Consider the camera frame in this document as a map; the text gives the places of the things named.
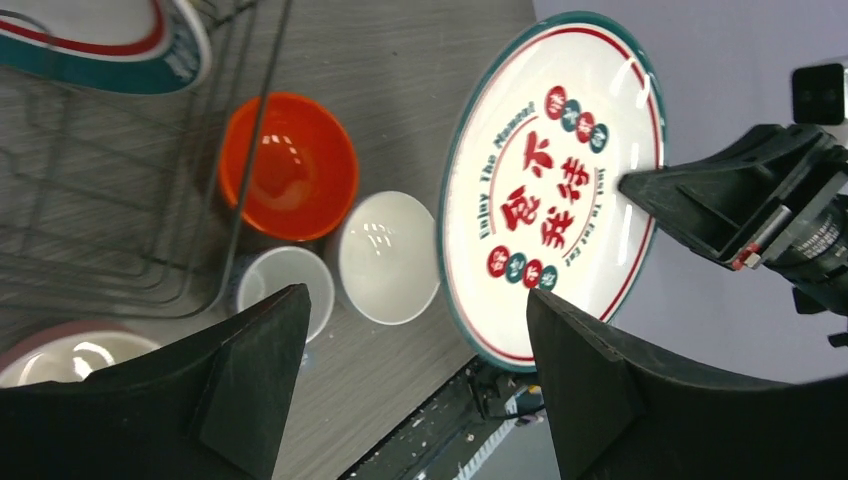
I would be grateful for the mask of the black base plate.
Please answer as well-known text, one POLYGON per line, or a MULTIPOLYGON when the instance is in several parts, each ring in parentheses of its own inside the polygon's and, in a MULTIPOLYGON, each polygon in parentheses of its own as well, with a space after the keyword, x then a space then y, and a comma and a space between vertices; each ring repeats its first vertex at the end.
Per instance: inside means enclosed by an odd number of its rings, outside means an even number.
POLYGON ((544 419, 536 373, 475 356, 340 477, 471 479, 512 430, 544 419))

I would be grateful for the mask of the black wire dish rack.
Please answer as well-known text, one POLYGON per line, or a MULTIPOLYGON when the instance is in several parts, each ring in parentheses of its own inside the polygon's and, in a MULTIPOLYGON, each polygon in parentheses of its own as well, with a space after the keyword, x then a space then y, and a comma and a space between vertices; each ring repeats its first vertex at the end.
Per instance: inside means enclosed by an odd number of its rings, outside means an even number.
POLYGON ((229 117, 266 97, 288 1, 187 1, 194 88, 129 95, 1 63, 1 320, 186 319, 223 295, 242 230, 217 187, 229 117))

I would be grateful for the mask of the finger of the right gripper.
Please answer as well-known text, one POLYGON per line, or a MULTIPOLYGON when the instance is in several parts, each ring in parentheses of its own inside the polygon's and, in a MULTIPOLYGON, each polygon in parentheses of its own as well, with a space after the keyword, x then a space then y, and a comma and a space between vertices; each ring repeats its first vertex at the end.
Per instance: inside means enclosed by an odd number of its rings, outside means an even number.
POLYGON ((714 158, 625 175, 619 191, 693 253, 729 270, 756 268, 790 242, 794 198, 809 169, 724 169, 714 158))
POLYGON ((722 151, 724 169, 814 169, 835 164, 835 137, 815 124, 755 125, 722 151))

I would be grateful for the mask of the large green-rimmed plate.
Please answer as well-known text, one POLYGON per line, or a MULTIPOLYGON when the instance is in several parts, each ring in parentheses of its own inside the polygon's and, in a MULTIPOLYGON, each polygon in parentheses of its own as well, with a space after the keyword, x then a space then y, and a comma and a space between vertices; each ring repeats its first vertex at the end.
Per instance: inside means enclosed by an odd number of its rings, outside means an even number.
POLYGON ((212 50, 187 1, 4 1, 1 63, 78 87, 164 95, 202 83, 212 50))

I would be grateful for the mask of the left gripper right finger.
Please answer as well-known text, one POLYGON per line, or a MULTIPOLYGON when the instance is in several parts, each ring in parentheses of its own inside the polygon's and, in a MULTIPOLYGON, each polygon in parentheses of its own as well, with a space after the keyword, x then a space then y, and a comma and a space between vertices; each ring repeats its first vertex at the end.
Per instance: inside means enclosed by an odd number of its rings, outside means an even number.
POLYGON ((847 380, 706 365, 533 289, 526 319, 564 479, 843 479, 847 380))

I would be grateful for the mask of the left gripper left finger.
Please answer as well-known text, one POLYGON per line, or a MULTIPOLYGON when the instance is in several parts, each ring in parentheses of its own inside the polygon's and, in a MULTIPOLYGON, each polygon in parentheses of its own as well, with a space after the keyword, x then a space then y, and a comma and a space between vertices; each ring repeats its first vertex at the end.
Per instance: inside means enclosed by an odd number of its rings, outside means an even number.
POLYGON ((1 392, 5 479, 269 479, 306 343, 308 288, 85 380, 1 392))

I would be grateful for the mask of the white bowl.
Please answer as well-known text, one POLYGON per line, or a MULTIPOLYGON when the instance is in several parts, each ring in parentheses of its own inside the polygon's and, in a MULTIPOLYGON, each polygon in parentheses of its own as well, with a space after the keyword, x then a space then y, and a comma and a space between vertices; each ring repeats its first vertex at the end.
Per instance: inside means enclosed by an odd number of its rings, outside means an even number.
POLYGON ((416 319, 440 287, 435 220, 404 192, 382 191, 359 201, 327 238, 324 259, 337 300, 380 325, 416 319))

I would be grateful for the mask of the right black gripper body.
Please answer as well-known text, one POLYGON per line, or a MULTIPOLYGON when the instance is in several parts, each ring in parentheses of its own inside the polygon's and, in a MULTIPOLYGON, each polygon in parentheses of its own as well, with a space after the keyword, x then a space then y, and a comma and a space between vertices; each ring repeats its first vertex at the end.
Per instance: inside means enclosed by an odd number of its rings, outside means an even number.
POLYGON ((819 144, 794 198, 790 242, 766 266, 792 287, 802 315, 847 315, 847 61, 828 59, 791 74, 793 122, 814 127, 819 144))

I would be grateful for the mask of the grey mug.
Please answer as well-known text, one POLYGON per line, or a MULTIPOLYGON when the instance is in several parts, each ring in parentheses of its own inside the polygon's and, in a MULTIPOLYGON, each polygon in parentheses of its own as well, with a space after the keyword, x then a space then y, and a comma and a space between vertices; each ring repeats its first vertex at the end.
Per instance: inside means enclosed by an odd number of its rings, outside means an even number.
POLYGON ((326 327, 335 303, 331 273, 310 250, 282 246, 237 256, 225 285, 223 303, 234 315, 294 284, 304 284, 308 289, 311 310, 306 343, 310 343, 326 327))

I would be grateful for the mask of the orange bowl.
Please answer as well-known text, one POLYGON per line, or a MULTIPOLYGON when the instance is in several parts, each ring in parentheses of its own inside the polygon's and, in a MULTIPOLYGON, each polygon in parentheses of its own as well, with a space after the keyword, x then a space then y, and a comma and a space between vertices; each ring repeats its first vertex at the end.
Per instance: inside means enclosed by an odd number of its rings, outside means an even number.
POLYGON ((359 162, 340 121, 290 92, 254 97, 230 116, 216 167, 226 204, 253 229, 305 242, 328 235, 357 196, 359 162))

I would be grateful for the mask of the pink mug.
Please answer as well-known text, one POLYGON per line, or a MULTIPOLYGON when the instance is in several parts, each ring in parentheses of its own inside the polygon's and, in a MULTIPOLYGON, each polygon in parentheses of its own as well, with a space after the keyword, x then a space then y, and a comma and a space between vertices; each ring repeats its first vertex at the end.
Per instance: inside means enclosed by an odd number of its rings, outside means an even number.
POLYGON ((117 323, 60 323, 24 337, 1 353, 1 386, 80 382, 97 370, 160 347, 160 343, 117 323))

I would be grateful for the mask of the small plate with red characters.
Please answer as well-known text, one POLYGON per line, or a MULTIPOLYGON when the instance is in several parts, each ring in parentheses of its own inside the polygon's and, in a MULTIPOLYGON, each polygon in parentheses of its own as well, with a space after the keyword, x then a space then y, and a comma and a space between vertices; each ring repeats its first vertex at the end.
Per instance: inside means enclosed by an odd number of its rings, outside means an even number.
POLYGON ((451 313, 479 356, 535 370, 532 289, 614 317, 656 229, 617 185, 663 167, 666 144, 654 67, 611 18, 559 13, 497 55, 461 110, 436 235, 451 313))

